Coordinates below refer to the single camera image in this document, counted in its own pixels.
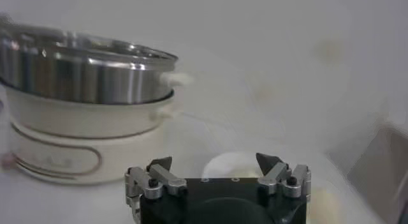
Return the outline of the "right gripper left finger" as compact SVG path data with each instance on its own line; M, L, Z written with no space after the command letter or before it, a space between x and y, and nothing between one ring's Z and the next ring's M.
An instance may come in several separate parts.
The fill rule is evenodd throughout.
M154 159L146 168L129 167L124 174L126 204L132 214L140 212L140 198L158 200L166 192L176 197L187 193L187 181L170 172L172 157Z

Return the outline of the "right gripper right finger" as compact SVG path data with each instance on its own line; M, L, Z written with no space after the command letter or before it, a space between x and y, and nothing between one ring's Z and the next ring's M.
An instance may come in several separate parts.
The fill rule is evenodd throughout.
M287 198L311 198L311 170L307 165L297 165L291 169L278 156L256 153L256 160L262 176L258 184L268 195L281 193Z

